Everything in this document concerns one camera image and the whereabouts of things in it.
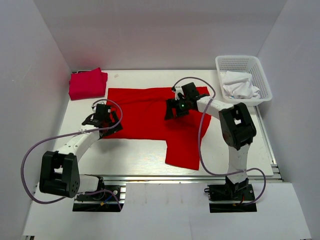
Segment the red t-shirt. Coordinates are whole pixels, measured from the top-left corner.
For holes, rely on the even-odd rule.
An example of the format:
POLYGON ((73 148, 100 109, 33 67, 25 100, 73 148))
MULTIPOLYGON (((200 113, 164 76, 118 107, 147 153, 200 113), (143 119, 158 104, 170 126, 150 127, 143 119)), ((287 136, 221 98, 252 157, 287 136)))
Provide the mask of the red t-shirt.
POLYGON ((186 116, 165 120, 166 100, 174 96, 169 87, 109 88, 107 98, 123 112, 123 129, 109 138, 165 141, 166 164, 198 170, 198 139, 206 134, 211 116, 191 110, 186 116))

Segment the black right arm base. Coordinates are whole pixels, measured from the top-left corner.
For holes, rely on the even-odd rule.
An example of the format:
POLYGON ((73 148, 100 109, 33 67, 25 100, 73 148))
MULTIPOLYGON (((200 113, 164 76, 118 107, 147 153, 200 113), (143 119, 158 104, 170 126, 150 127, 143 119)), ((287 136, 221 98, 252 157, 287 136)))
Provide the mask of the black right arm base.
POLYGON ((227 184, 211 184, 204 190, 208 195, 210 213, 253 213, 257 212, 255 203, 247 203, 255 199, 253 186, 233 193, 227 184))

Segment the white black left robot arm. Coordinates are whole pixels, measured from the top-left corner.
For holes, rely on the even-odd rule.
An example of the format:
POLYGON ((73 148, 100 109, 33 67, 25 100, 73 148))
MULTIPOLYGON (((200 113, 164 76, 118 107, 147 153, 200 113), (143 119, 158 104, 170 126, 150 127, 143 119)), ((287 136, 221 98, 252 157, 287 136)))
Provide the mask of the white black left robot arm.
POLYGON ((96 200, 105 196, 102 178, 80 174, 78 163, 94 143, 123 127, 111 105, 98 103, 93 109, 94 113, 82 122, 79 134, 57 150, 47 151, 42 156, 39 180, 42 193, 73 198, 88 192, 96 200))

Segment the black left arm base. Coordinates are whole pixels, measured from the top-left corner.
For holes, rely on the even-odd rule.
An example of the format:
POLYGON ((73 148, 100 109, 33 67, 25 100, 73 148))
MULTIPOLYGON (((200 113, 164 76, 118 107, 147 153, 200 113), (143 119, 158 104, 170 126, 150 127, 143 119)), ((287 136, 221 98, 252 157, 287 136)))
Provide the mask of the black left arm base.
MULTIPOLYGON (((121 208, 125 203, 126 185, 105 185, 105 189, 113 192, 121 208)), ((119 213, 121 210, 114 196, 109 192, 95 195, 77 195, 73 202, 73 212, 119 213)))

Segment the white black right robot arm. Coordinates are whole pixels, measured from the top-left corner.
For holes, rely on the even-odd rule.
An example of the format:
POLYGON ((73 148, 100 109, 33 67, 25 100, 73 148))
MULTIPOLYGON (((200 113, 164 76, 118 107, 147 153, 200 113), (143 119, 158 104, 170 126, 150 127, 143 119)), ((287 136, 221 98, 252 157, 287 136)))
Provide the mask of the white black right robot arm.
POLYGON ((198 154, 203 169, 205 167, 201 153, 201 132, 206 115, 220 121, 220 128, 224 142, 228 146, 227 173, 213 173, 212 176, 224 176, 226 195, 236 200, 244 193, 244 188, 249 185, 247 175, 247 159, 253 138, 257 134, 247 106, 240 102, 230 104, 215 99, 215 94, 200 94, 193 82, 183 86, 174 85, 171 88, 174 98, 166 100, 165 120, 183 117, 191 110, 202 113, 197 133, 198 154))

